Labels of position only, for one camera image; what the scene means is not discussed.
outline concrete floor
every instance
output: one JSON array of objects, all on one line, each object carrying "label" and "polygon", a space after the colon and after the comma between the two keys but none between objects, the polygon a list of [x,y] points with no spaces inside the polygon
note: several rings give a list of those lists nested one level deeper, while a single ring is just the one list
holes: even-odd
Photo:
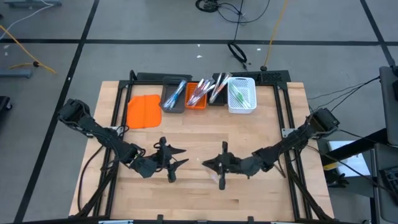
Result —
[{"label": "concrete floor", "polygon": [[[239,6],[239,0],[225,0]],[[398,41],[395,0],[366,0],[385,41]],[[59,43],[24,44],[39,60],[56,69],[53,75],[34,69],[31,79],[0,79],[0,95],[10,96],[14,108],[0,125],[0,223],[13,222],[86,20],[94,0],[64,0],[62,7],[47,9],[15,25],[10,31],[20,39],[53,39]],[[245,1],[248,19],[257,17],[266,1]],[[239,40],[269,40],[283,2],[271,0],[267,12],[256,22],[239,27]],[[10,9],[0,4],[7,27],[34,9]],[[234,14],[223,11],[230,19]],[[230,40],[236,25],[217,13],[197,10],[186,0],[100,0],[88,39],[116,40]],[[289,1],[276,40],[327,40],[375,42],[377,37],[359,0]],[[259,70],[268,45],[243,44],[249,71]],[[398,47],[388,47],[398,58]],[[0,43],[0,68],[31,62],[16,45]],[[378,76],[388,65],[380,46],[275,45],[269,70],[289,70],[292,81],[304,82],[308,97],[317,96]],[[67,98],[86,102],[92,111],[102,81],[127,79],[136,72],[186,73],[194,80],[214,72],[243,71],[225,44],[85,44]],[[333,97],[310,104],[314,107]],[[334,111],[341,129],[367,135],[385,126],[381,91],[373,82]],[[334,140],[354,139],[343,133]],[[86,138],[58,124],[26,211],[24,221],[67,217],[79,175]],[[336,218],[361,222],[370,218],[369,200],[341,190],[331,190]],[[349,203],[349,209],[341,209]]]}]

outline orange plastic bin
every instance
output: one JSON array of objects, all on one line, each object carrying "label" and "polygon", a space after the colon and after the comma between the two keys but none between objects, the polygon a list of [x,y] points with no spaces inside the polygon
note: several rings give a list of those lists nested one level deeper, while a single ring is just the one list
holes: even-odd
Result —
[{"label": "orange plastic bin", "polygon": [[197,87],[197,83],[187,83],[187,94],[185,94],[185,107],[191,110],[204,110],[206,108],[207,94],[205,94],[195,106],[188,106],[188,100],[191,97],[193,91]]}]

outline wooden table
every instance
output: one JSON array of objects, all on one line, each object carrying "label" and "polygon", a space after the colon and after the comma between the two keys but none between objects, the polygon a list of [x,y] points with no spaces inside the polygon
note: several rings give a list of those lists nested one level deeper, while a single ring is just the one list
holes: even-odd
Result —
[{"label": "wooden table", "polygon": [[[118,82],[103,82],[94,118],[102,126],[111,124]],[[289,95],[296,126],[303,124],[309,114],[303,83],[288,83]],[[257,108],[251,114],[229,114],[228,108],[207,106],[206,110],[185,110],[183,114],[163,113],[162,123],[156,128],[128,131],[124,140],[155,152],[153,145],[165,136],[173,147],[186,149],[176,155],[177,160],[190,160],[178,168],[175,183],[168,183],[166,171],[143,179],[138,173],[119,166],[118,180],[111,218],[153,220],[163,214],[165,220],[235,220],[245,221],[253,216],[256,221],[294,221],[288,180],[276,169],[258,172],[247,180],[244,175],[227,174],[226,189],[218,190],[212,179],[215,174],[201,163],[221,152],[221,142],[227,141],[235,156],[247,157],[261,147],[272,146],[281,140],[275,97],[272,87],[257,86]],[[161,85],[134,85],[132,95],[161,95]],[[283,94],[280,93],[285,109]],[[120,124],[123,104],[118,124]],[[100,147],[96,139],[89,139],[82,166]],[[85,173],[82,205],[98,186],[104,151],[96,156]],[[326,214],[333,216],[328,189],[323,175],[320,156],[306,148],[302,152],[307,188]],[[285,169],[284,157],[281,156]],[[103,194],[106,199],[108,191]],[[298,201],[304,217],[301,194]],[[77,186],[70,214],[77,210]],[[104,213],[103,200],[101,213]]]}]

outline wheel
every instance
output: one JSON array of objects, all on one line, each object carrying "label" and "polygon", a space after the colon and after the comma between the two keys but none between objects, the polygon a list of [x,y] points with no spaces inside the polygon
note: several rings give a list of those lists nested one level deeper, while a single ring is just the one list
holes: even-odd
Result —
[{"label": "wheel", "polygon": [[7,104],[7,106],[6,106],[6,110],[11,110],[12,109],[12,104],[10,104],[10,102]]}]

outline white plastic basket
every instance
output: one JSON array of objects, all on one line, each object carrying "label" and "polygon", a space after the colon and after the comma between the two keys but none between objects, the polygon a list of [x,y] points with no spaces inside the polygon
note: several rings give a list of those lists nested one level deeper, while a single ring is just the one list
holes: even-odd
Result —
[{"label": "white plastic basket", "polygon": [[[230,83],[242,93],[244,99],[250,104],[244,108],[239,101],[229,92]],[[228,80],[228,111],[230,113],[248,114],[257,107],[256,83],[252,78],[232,77]]]}]

